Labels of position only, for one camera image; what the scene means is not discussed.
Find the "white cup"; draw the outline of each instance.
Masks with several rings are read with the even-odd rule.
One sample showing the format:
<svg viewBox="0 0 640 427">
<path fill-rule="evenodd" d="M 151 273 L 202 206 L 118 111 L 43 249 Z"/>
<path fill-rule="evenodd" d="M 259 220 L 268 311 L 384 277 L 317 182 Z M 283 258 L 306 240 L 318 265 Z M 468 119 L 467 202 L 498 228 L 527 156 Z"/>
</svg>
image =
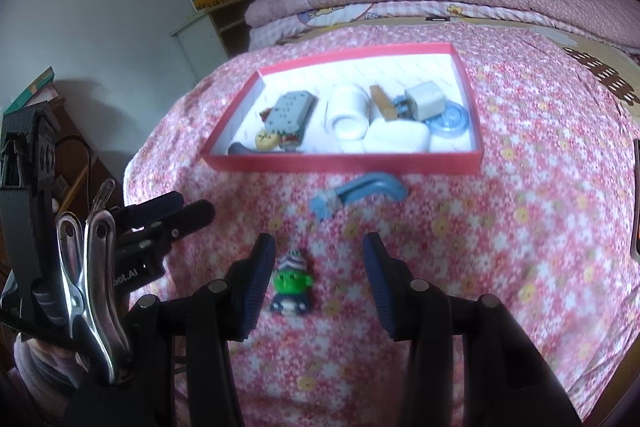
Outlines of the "white cup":
<svg viewBox="0 0 640 427">
<path fill-rule="evenodd" d="M 369 95 L 357 84 L 339 84 L 332 90 L 324 129 L 338 140 L 359 140 L 369 129 Z"/>
</svg>

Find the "blue round lid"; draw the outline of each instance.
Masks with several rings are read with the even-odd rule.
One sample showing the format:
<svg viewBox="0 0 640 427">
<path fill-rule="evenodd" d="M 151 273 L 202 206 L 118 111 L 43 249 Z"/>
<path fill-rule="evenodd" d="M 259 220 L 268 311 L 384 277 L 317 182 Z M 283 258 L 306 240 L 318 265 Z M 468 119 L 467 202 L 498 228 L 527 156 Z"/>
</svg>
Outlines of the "blue round lid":
<svg viewBox="0 0 640 427">
<path fill-rule="evenodd" d="M 435 136 L 455 138 L 469 128 L 469 113 L 459 103 L 447 100 L 444 112 L 426 120 L 425 123 Z"/>
</svg>

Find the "red box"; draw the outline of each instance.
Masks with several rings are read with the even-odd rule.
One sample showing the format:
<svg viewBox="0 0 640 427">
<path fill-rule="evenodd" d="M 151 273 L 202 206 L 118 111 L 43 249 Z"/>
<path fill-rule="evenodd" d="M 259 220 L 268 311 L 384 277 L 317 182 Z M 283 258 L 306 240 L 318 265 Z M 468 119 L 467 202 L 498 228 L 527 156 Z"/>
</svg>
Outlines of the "red box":
<svg viewBox="0 0 640 427">
<path fill-rule="evenodd" d="M 475 144 L 473 150 L 466 152 L 426 152 L 426 153 L 261 153 L 255 155 L 226 155 L 212 154 L 211 151 L 222 133 L 228 130 L 232 117 L 240 108 L 245 97 L 249 96 L 256 82 L 263 76 L 280 73 L 287 70 L 306 68 L 318 64 L 354 60 L 369 57 L 391 57 L 395 55 L 450 55 L 453 67 L 460 80 L 460 93 L 464 94 L 468 108 L 470 139 Z M 366 48 L 352 48 L 338 52 L 318 54 L 310 57 L 297 58 L 281 62 L 256 71 L 244 84 L 238 96 L 225 111 L 222 119 L 213 132 L 200 154 L 207 164 L 220 171 L 241 172 L 375 172 L 383 171 L 397 174 L 477 174 L 480 170 L 484 144 L 480 133 L 478 109 L 469 83 L 465 67 L 458 52 L 450 43 L 416 43 L 390 44 L 384 46 L 370 46 Z"/>
</svg>

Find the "screw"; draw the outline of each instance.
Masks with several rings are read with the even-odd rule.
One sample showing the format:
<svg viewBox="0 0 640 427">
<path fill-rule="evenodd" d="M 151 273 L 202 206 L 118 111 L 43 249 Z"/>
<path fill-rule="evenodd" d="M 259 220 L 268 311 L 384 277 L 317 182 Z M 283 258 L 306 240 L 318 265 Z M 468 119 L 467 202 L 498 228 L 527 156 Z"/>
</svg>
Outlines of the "screw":
<svg viewBox="0 0 640 427">
<path fill-rule="evenodd" d="M 409 286 L 417 292 L 426 292 L 429 289 L 429 283 L 424 279 L 414 279 L 409 283 Z"/>
<path fill-rule="evenodd" d="M 483 295 L 480 299 L 482 304 L 484 304 L 487 308 L 497 308 L 500 305 L 500 299 L 498 299 L 495 295 L 491 295 L 491 293 L 487 293 L 487 295 Z"/>
<path fill-rule="evenodd" d="M 147 294 L 143 295 L 140 299 L 138 299 L 138 306 L 141 308 L 149 308 L 156 303 L 156 296 Z"/>
<path fill-rule="evenodd" d="M 224 279 L 215 279 L 209 283 L 209 286 L 207 286 L 207 288 L 209 288 L 209 291 L 211 293 L 222 293 L 224 290 L 226 290 L 227 286 L 228 284 Z"/>
</svg>

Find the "green toy head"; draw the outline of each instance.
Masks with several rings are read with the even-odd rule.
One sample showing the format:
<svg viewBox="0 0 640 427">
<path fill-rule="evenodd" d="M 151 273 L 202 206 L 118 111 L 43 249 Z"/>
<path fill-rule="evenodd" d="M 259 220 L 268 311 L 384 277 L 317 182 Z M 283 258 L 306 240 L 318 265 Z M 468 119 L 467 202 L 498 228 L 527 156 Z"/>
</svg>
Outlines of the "green toy head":
<svg viewBox="0 0 640 427">
<path fill-rule="evenodd" d="M 281 295 L 299 295 L 311 288 L 314 280 L 305 272 L 299 270 L 282 270 L 276 273 L 273 286 Z"/>
</svg>

